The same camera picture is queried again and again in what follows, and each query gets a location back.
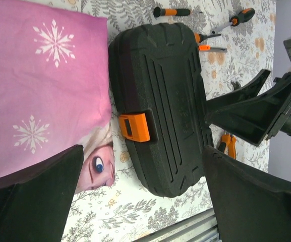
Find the pillowcase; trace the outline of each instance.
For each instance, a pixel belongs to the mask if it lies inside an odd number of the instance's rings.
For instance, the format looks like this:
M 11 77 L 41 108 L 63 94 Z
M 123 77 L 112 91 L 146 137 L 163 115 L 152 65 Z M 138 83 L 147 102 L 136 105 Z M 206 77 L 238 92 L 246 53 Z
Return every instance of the pillowcase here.
M 75 145 L 77 191 L 110 186 L 106 19 L 0 0 L 0 177 Z

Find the screwdriver handle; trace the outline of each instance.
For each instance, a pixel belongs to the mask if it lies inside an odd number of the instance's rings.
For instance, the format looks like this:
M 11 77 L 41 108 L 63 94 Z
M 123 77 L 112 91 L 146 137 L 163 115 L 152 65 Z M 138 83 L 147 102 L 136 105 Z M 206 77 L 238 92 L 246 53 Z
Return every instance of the screwdriver handle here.
M 226 147 L 228 147 L 230 141 L 231 141 L 230 135 L 222 135 L 220 145 L 218 146 L 218 150 L 225 153 Z
M 202 41 L 209 39 L 209 38 L 214 38 L 214 37 L 218 37 L 221 36 L 221 34 L 212 34 L 212 35 L 203 35 L 203 34 L 196 34 L 195 33 L 195 39 L 196 39 L 196 43 L 201 43 Z
M 160 16 L 188 16 L 190 14 L 190 9 L 162 9 L 160 7 L 156 7 L 153 10 L 153 15 L 156 18 Z
M 210 46 L 209 45 L 199 45 L 198 50 L 199 51 L 207 51 L 207 50 L 210 50 Z
M 191 14 L 190 9 L 176 9 L 176 16 L 188 16 Z
M 237 139 L 232 136 L 228 145 L 228 156 L 236 160 L 236 141 Z
M 249 21 L 253 16 L 255 15 L 255 9 L 254 8 L 249 8 L 249 9 L 244 9 L 238 13 L 238 15 L 233 16 L 230 19 L 231 25 L 233 27 L 241 24 L 241 23 L 246 23 Z

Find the screwdriver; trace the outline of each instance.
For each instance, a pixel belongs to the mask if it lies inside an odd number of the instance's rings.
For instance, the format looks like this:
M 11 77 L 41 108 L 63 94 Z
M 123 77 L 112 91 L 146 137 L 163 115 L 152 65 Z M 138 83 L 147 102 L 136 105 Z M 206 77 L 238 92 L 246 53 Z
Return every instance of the screwdriver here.
M 212 34 L 218 33 L 221 30 L 223 30 L 224 28 L 228 27 L 228 26 L 238 26 L 241 23 L 246 23 L 247 21 L 249 21 L 253 16 L 255 15 L 255 10 L 254 8 L 249 8 L 249 9 L 244 9 L 242 11 L 240 11 L 238 13 L 238 15 L 235 15 L 233 17 L 231 17 L 231 19 L 229 20 L 228 23 L 219 26 L 215 29 L 213 29 L 211 31 Z
M 206 39 L 218 37 L 218 36 L 221 36 L 221 34 L 211 34 L 211 35 L 195 34 L 195 39 L 197 43 L 201 43 L 202 41 Z
M 222 47 L 210 47 L 210 45 L 199 45 L 198 46 L 199 51 L 204 51 L 204 52 L 223 52 L 227 53 L 227 48 L 222 48 Z
M 221 136 L 218 150 L 225 153 L 226 148 L 228 148 L 228 156 L 236 159 L 236 141 L 237 139 L 233 135 L 226 132 Z
M 162 9 L 156 7 L 153 10 L 154 17 L 158 18 L 160 16 L 188 16 L 190 14 L 202 14 L 201 11 L 191 11 L 190 9 Z

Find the white snowflake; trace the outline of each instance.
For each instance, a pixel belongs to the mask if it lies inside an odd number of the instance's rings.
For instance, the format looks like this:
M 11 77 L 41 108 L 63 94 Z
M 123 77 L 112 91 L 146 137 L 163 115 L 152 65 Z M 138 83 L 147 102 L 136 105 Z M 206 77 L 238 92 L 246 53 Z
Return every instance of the white snowflake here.
M 61 57 L 67 63 L 66 57 L 75 59 L 75 55 L 70 50 L 71 48 L 75 48 L 74 45 L 71 45 L 70 42 L 74 38 L 73 34 L 63 36 L 63 30 L 65 29 L 62 27 L 61 31 L 58 30 L 58 26 L 56 25 L 55 20 L 53 19 L 51 24 L 51 29 L 48 29 L 43 23 L 45 30 L 39 29 L 38 27 L 34 27 L 33 29 L 36 33 L 38 33 L 43 39 L 38 40 L 34 39 L 34 42 L 42 43 L 42 45 L 37 48 L 35 51 L 36 54 L 44 54 L 46 52 L 49 53 L 48 58 L 46 61 L 48 62 L 50 57 L 53 55 L 53 61 L 55 67 L 58 68 L 60 64 Z
M 29 125 L 27 125 L 23 120 L 22 123 L 24 126 L 13 125 L 13 128 L 20 132 L 20 135 L 13 135 L 14 137 L 18 137 L 18 141 L 14 144 L 14 146 L 20 146 L 25 144 L 24 150 L 30 146 L 30 150 L 32 154 L 36 151 L 36 145 L 39 145 L 42 148 L 42 143 L 47 143 L 49 140 L 44 136 L 49 134 L 46 130 L 49 127 L 49 124 L 40 125 L 41 120 L 36 124 L 34 116 L 31 115 L 29 120 Z

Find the black toolbox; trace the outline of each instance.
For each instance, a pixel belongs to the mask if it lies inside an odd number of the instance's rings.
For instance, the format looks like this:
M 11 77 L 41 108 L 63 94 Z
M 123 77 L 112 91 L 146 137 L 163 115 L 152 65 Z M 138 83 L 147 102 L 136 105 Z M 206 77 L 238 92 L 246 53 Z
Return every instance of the black toolbox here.
M 142 185 L 158 196 L 181 195 L 204 176 L 201 154 L 213 146 L 194 33 L 181 23 L 120 33 L 109 46 L 109 76 Z

